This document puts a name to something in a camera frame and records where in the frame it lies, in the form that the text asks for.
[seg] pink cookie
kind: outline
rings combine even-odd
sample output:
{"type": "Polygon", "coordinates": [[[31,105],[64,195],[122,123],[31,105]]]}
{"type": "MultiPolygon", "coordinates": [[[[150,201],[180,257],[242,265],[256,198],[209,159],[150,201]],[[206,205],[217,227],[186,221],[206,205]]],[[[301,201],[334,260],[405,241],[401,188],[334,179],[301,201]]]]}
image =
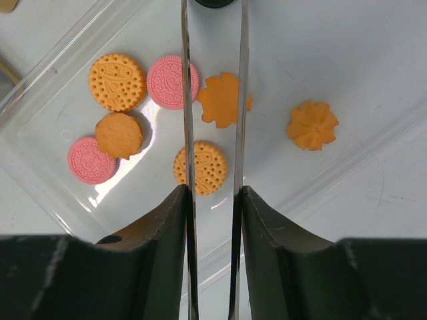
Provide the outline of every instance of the pink cookie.
{"type": "Polygon", "coordinates": [[[98,142],[93,137],[77,140],[68,151],[68,166],[81,182],[98,185],[113,177],[116,161],[98,150],[98,142]]]}
{"type": "MultiPolygon", "coordinates": [[[[197,97],[200,88],[199,75],[191,64],[191,97],[197,97]]],[[[157,60],[147,74],[147,90],[160,107],[169,110],[183,108],[182,66],[179,55],[168,55],[157,60]]]]}

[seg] flower-shaped cookie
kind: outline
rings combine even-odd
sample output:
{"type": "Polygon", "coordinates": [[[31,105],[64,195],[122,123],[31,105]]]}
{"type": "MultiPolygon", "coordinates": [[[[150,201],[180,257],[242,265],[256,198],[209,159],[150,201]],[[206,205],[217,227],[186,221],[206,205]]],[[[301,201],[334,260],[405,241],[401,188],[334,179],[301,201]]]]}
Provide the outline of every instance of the flower-shaped cookie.
{"type": "MultiPolygon", "coordinates": [[[[238,120],[239,80],[232,73],[222,73],[221,77],[206,79],[207,88],[202,89],[197,100],[203,108],[201,120],[216,122],[217,128],[229,127],[238,120]]],[[[252,98],[248,96],[247,110],[252,107],[252,98]]]]}
{"type": "Polygon", "coordinates": [[[324,143],[335,141],[334,127],[339,124],[335,115],[324,102],[303,102],[291,111],[292,122],[286,132],[301,149],[322,150],[324,143]]]}

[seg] plastic tray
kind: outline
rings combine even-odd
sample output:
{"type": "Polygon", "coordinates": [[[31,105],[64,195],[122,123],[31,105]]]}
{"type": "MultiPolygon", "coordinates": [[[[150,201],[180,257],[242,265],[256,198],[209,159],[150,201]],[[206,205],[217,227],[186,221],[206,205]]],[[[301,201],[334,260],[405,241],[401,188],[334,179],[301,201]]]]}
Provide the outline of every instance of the plastic tray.
{"type": "MultiPolygon", "coordinates": [[[[426,119],[427,4],[371,0],[252,1],[245,184],[294,218],[375,154],[426,119]],[[286,137],[290,109],[325,101],[340,120],[337,140],[301,151],[286,137]]],[[[191,61],[204,79],[238,74],[240,4],[212,10],[189,3],[191,61]]],[[[132,112],[147,134],[143,151],[122,160],[110,181],[74,179],[66,156],[107,113],[91,97],[87,75],[106,53],[134,57],[145,71],[181,53],[180,3],[98,1],[0,105],[0,165],[67,232],[97,241],[156,207],[176,186],[172,164],[183,147],[183,114],[149,97],[132,112]],[[18,90],[14,103],[6,102],[18,90]]],[[[230,172],[213,195],[198,197],[201,287],[230,262],[235,126],[216,129],[193,105],[195,139],[215,143],[230,172]]]]}

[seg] round orange biscuit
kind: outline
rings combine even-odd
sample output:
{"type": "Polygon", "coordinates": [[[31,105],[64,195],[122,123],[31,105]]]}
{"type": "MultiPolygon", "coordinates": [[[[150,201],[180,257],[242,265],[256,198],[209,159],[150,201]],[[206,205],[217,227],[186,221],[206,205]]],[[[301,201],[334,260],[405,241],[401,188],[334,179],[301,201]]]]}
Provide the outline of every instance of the round orange biscuit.
{"type": "Polygon", "coordinates": [[[144,98],[145,75],[127,55],[104,55],[91,67],[89,88],[93,98],[104,108],[115,112],[129,111],[144,98]]]}
{"type": "Polygon", "coordinates": [[[96,125],[95,138],[98,149],[110,159],[129,160],[142,146],[142,128],[138,121],[124,113],[109,113],[96,125]]]}
{"type": "MultiPolygon", "coordinates": [[[[217,191],[227,177],[228,165],[224,154],[206,142],[194,143],[195,194],[210,195],[217,191]]],[[[173,174],[179,184],[185,183],[185,148],[176,155],[173,174]]]]}

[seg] biscuit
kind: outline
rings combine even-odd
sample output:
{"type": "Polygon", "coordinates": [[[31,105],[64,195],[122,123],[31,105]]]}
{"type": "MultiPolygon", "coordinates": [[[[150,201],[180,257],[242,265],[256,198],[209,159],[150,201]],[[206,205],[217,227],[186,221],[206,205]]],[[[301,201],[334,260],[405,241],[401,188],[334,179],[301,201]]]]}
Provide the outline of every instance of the biscuit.
{"type": "Polygon", "coordinates": [[[97,185],[113,177],[116,161],[97,148],[93,137],[77,140],[68,151],[67,161],[71,173],[81,182],[97,185]]]}
{"type": "Polygon", "coordinates": [[[315,104],[311,100],[292,108],[292,122],[286,128],[288,137],[300,149],[322,150],[324,143],[335,141],[334,127],[340,123],[329,109],[327,103],[315,104]]]}
{"type": "Polygon", "coordinates": [[[95,128],[98,149],[109,155],[110,159],[129,160],[142,146],[143,134],[138,121],[124,113],[109,113],[95,128]]]}
{"type": "MultiPolygon", "coordinates": [[[[200,88],[199,74],[193,64],[190,65],[190,71],[191,98],[195,101],[200,88]]],[[[182,65],[179,55],[163,57],[149,68],[147,90],[160,107],[169,110],[183,108],[182,65]]]]}
{"type": "MultiPolygon", "coordinates": [[[[206,123],[216,122],[219,129],[227,128],[238,121],[239,80],[232,73],[222,73],[221,77],[213,76],[206,79],[207,87],[202,89],[197,100],[203,108],[201,120],[206,123]]],[[[246,105],[249,111],[252,98],[248,95],[246,105]]]]}
{"type": "MultiPolygon", "coordinates": [[[[217,191],[227,177],[228,165],[224,154],[214,145],[207,142],[194,143],[195,157],[195,194],[210,195],[217,191]]],[[[173,163],[173,174],[179,184],[185,178],[185,148],[176,155],[173,163]]]]}
{"type": "Polygon", "coordinates": [[[145,75],[142,68],[126,55],[104,55],[91,67],[89,89],[104,108],[115,112],[129,111],[144,98],[145,75]]]}

